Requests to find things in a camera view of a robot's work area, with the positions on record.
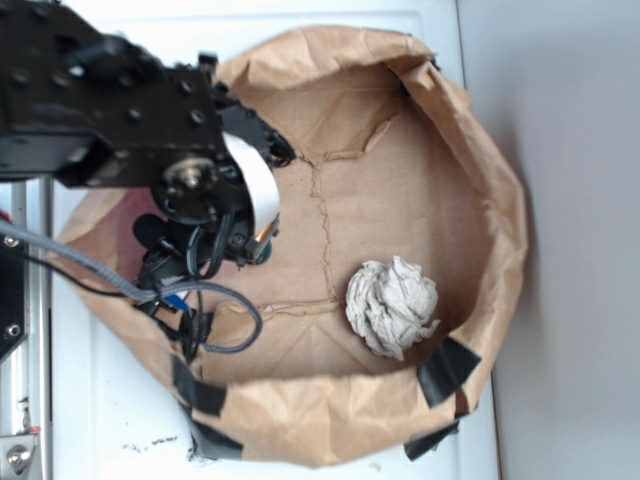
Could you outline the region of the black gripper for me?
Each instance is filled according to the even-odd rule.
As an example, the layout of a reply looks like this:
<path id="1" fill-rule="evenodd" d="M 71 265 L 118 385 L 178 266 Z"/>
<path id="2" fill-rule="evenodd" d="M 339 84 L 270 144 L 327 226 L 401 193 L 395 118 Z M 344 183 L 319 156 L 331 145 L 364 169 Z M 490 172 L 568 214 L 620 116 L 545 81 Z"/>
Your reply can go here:
<path id="1" fill-rule="evenodd" d="M 139 103 L 145 138 L 135 183 L 161 213 L 134 223 L 146 249 L 137 286 L 208 280 L 226 260 L 255 264 L 278 232 L 273 171 L 294 159 L 291 145 L 222 83 L 156 81 Z"/>

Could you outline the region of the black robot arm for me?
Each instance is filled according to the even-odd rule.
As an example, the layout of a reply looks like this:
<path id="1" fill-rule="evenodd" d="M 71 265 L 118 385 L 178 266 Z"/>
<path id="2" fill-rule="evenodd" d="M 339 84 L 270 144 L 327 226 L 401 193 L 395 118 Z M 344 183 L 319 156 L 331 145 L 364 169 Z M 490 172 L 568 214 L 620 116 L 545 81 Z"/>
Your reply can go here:
<path id="1" fill-rule="evenodd" d="M 1 178 L 148 189 L 161 216 L 135 224 L 143 304 L 225 260 L 265 262 L 279 229 L 274 169 L 294 150 L 215 69 L 167 67 L 59 3 L 1 5 Z"/>

